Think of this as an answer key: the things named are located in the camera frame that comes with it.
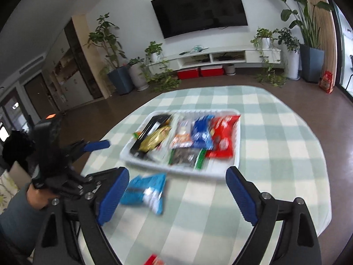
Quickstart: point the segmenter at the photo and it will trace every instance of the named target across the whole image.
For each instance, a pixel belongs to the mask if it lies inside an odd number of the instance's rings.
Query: plant pot
[[[148,88],[147,81],[142,74],[142,70],[140,68],[141,63],[134,64],[130,67],[129,73],[132,79],[133,84],[137,88],[138,91],[143,91]]]
[[[159,54],[157,54],[157,53],[151,54],[152,63],[155,63],[156,61],[158,61],[158,58],[159,58]]]
[[[300,45],[302,78],[308,83],[318,83],[324,65],[325,51]]]
[[[126,66],[112,70],[108,73],[108,78],[120,95],[128,94],[133,90],[133,83]]]
[[[225,64],[223,66],[225,74],[227,76],[234,76],[235,75],[235,67],[234,64],[230,63],[230,64]]]
[[[285,77],[290,80],[299,80],[299,50],[289,51],[285,44],[282,45]]]
[[[271,45],[271,39],[270,38],[262,38],[261,42],[262,42],[262,48],[263,49],[269,49],[270,48],[270,45]]]

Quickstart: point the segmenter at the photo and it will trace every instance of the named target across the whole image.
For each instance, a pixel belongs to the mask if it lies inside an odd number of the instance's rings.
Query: red storage box
[[[178,78],[181,80],[193,79],[198,77],[199,77],[199,68],[189,68],[189,69],[178,71]]]
[[[203,77],[222,76],[223,73],[224,73],[223,66],[201,67],[201,75]]]

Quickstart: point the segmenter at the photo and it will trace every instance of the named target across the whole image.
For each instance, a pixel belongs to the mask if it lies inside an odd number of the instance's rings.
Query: checkered tablecloth
[[[223,86],[161,94],[114,126],[103,139],[112,146],[93,152],[83,174],[125,166],[130,177],[153,174],[119,161],[119,154],[148,114],[155,110],[236,109],[241,114],[239,170],[275,198],[301,196],[320,234],[331,221],[331,198],[325,157],[307,124],[279,99],[257,87]],[[225,182],[168,174],[164,213],[119,205],[104,232],[119,259],[142,265],[152,253],[167,265],[232,264],[252,226],[242,218]],[[277,222],[263,259],[269,264],[279,236]],[[82,239],[83,255],[89,253]]]

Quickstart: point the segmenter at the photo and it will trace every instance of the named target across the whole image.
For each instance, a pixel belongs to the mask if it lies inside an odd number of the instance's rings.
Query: white plant pot
[[[262,38],[262,48],[263,49],[269,49],[271,45],[271,39],[270,38]]]
[[[282,45],[285,77],[291,80],[298,80],[299,75],[299,50],[289,51],[285,44]]]
[[[133,84],[138,91],[143,91],[148,88],[145,77],[141,74],[142,70],[140,68],[140,63],[134,64],[130,67],[129,74],[132,79]]]
[[[152,63],[155,63],[156,61],[158,61],[158,58],[159,58],[159,54],[157,54],[157,53],[151,54]]]
[[[225,74],[227,76],[234,76],[235,75],[235,67],[233,64],[225,64],[223,66]]]

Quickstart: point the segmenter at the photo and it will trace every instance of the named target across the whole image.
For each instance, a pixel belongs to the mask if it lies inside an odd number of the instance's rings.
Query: television
[[[241,0],[152,0],[163,36],[247,26]]]

